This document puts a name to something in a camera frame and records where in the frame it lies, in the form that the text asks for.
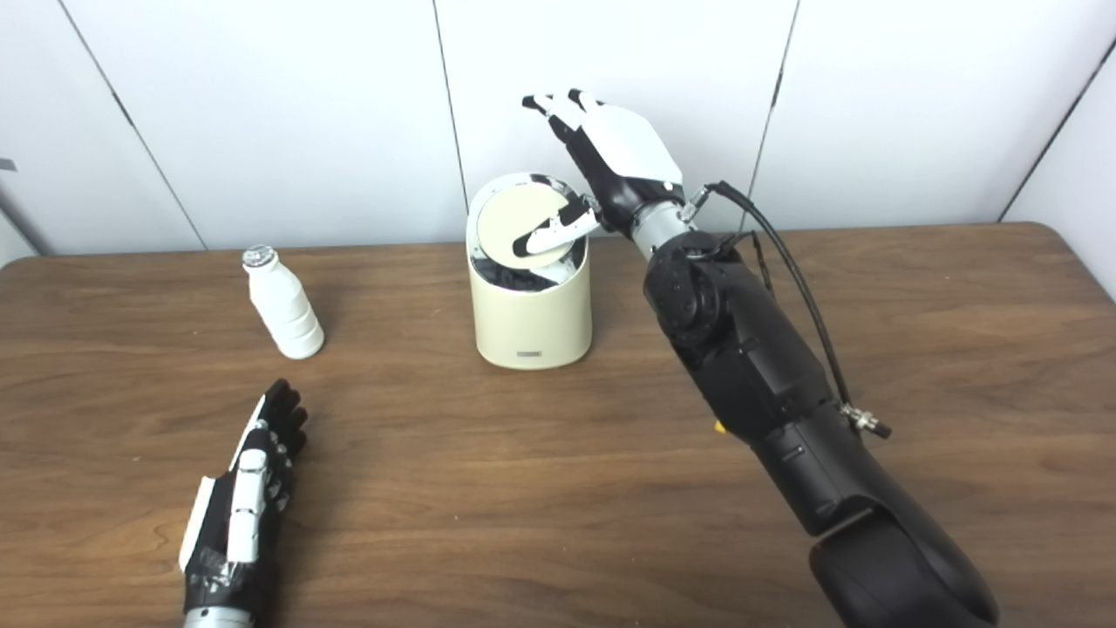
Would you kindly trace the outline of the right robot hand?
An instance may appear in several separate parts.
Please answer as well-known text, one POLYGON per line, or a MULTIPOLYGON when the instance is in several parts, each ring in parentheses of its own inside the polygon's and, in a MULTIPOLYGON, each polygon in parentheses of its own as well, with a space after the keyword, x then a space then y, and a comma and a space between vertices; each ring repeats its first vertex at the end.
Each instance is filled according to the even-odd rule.
POLYGON ((686 203, 682 171, 650 120, 583 89, 527 95, 521 104, 541 113, 590 192, 514 239, 514 254, 540 255, 603 229, 650 261, 687 231, 677 218, 686 203))

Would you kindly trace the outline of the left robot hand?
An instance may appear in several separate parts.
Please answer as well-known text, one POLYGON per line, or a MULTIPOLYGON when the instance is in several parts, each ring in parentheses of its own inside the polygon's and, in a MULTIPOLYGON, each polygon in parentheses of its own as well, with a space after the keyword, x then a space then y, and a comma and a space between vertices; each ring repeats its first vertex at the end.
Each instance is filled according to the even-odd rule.
POLYGON ((180 544, 185 627, 260 627, 278 599, 276 545, 310 416, 290 381, 256 402, 227 472, 201 479, 180 544))

